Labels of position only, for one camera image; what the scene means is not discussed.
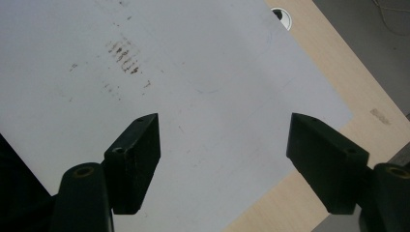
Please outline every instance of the light wood surface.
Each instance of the light wood surface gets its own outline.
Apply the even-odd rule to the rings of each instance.
[[[368,165],[389,160],[410,141],[410,124],[311,0],[266,0],[292,16],[290,33],[353,113],[340,132],[370,152]],[[328,213],[294,171],[224,231],[311,231]]]

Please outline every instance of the round hole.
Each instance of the round hole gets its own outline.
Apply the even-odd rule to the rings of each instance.
[[[84,177],[91,175],[93,172],[94,172],[94,167],[85,166],[85,167],[80,167],[76,169],[73,176],[75,178],[84,178]]]
[[[112,149],[112,152],[123,154],[126,150],[124,150],[124,148],[114,148]]]
[[[286,28],[286,30],[289,31],[292,27],[292,17],[290,16],[290,13],[283,8],[272,8],[271,11],[279,19],[279,21]]]
[[[281,13],[281,10],[272,10],[272,12],[277,16],[277,18],[278,18],[279,20],[282,19],[283,14]]]
[[[398,168],[398,167],[387,167],[386,168],[387,172],[390,174],[393,174],[399,178],[402,179],[410,179],[410,173],[404,169]]]

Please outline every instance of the gray floor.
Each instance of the gray floor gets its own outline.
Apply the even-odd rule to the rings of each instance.
[[[387,29],[372,0],[314,0],[403,114],[410,119],[410,37]],[[314,232],[359,232],[354,216],[329,216]]]

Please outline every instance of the white paper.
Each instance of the white paper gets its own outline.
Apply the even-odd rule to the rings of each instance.
[[[291,112],[351,116],[262,0],[2,1],[0,42],[0,132],[52,194],[159,113],[160,163],[119,232],[221,231],[293,169]]]

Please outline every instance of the wooden table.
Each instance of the wooden table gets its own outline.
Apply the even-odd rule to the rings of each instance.
[[[353,113],[340,132],[370,152],[368,166],[410,141],[410,123],[311,0],[266,0],[292,16],[290,33]],[[293,171],[224,231],[311,231],[328,213]]]

